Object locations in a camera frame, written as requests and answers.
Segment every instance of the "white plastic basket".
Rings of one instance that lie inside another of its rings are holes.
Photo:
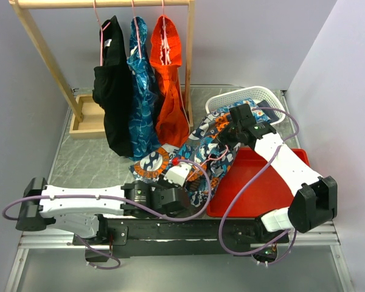
[[[256,103],[266,100],[272,108],[278,108],[284,111],[284,107],[280,103],[280,100],[273,92],[262,86],[252,86],[211,97],[206,103],[206,111],[209,114],[211,111],[215,111],[222,106],[231,105],[234,102],[239,102],[248,97],[253,99]],[[279,111],[276,111],[275,114],[279,117],[279,120],[271,123],[271,125],[281,123],[285,118],[285,115]]]

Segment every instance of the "clothing rack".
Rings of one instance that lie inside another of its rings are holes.
[[[92,99],[92,94],[78,95],[75,99],[54,55],[49,49],[42,33],[35,23],[29,9],[75,9],[92,8],[93,0],[9,0],[21,24],[41,55],[54,80],[57,82],[64,98],[73,111],[70,135],[78,139],[105,137],[103,126],[104,110]],[[131,0],[97,0],[97,7],[131,7]],[[136,7],[161,6],[162,0],[134,0]],[[164,0],[164,5],[188,6],[186,73],[185,73],[185,109],[190,126],[193,126],[192,104],[190,102],[190,73],[192,68],[193,22],[195,16],[195,0]]]

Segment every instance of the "red plastic container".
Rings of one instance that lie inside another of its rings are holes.
[[[307,165],[303,149],[292,151]],[[230,171],[221,180],[217,192],[207,208],[211,217],[222,217],[239,190],[266,164],[266,161],[250,148],[241,148]],[[269,167],[244,192],[232,208],[229,217],[251,218],[274,209],[288,207],[292,202],[291,190],[277,172]]]

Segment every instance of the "white wall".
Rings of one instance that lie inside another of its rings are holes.
[[[192,83],[288,89],[335,1],[197,0]],[[131,7],[98,11],[103,20],[117,15],[128,45]],[[150,32],[161,12],[160,7],[136,8]],[[186,7],[166,7],[165,12],[175,22],[184,48]],[[32,14],[71,86],[91,87],[99,59],[93,9]]]
[[[338,0],[287,98],[312,166],[338,182],[335,226],[365,291],[365,0]]]
[[[0,291],[20,236],[1,210],[32,177],[49,174],[67,108],[14,11],[0,1]]]

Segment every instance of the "orange garment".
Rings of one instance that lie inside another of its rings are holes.
[[[170,64],[167,64],[165,50],[162,48],[163,17],[165,17],[167,42],[170,48]],[[164,104],[156,123],[157,136],[162,145],[168,143],[181,147],[189,135],[189,126],[184,115],[178,79],[178,68],[181,66],[181,42],[175,25],[164,15],[158,18],[151,36],[151,45],[150,64],[156,71],[159,90],[164,98]]]

